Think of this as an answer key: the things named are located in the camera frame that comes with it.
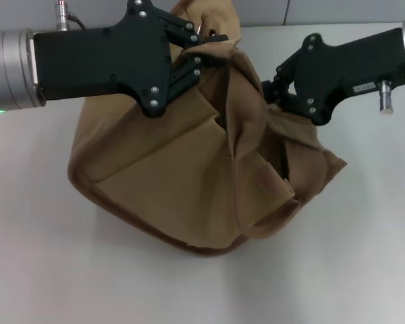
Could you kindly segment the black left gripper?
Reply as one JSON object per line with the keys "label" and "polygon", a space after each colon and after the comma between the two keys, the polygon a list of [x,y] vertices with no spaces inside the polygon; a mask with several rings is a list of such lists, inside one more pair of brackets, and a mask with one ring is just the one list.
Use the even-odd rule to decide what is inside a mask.
{"label": "black left gripper", "polygon": [[204,68],[220,65],[219,58],[201,53],[174,57],[169,43],[190,48],[227,40],[226,34],[199,35],[192,22],[151,0],[129,0],[113,26],[36,34],[38,81],[48,101],[124,94],[156,118],[165,113],[167,97],[172,103],[199,83]]}

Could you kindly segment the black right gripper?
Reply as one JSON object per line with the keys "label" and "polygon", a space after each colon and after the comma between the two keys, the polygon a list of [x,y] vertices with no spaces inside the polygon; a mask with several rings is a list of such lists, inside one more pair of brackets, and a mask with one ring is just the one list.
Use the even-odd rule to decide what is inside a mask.
{"label": "black right gripper", "polygon": [[[330,46],[320,34],[276,68],[274,81],[261,82],[268,104],[309,118],[322,126],[342,101],[379,90],[383,81],[405,85],[405,50],[401,28],[350,43]],[[289,92],[294,83],[296,95]]]}

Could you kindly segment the khaki canvas food bag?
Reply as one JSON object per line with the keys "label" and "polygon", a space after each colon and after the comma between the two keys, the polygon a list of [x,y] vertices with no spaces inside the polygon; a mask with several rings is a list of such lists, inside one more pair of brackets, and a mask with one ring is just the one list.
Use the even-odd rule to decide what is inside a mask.
{"label": "khaki canvas food bag", "polygon": [[171,47],[173,64],[207,59],[199,83],[165,114],[145,117],[123,94],[88,97],[68,178],[87,199],[138,229],[201,254],[266,238],[340,172],[311,122],[267,104],[257,73],[237,48],[232,0],[180,0],[172,14],[216,45]]}

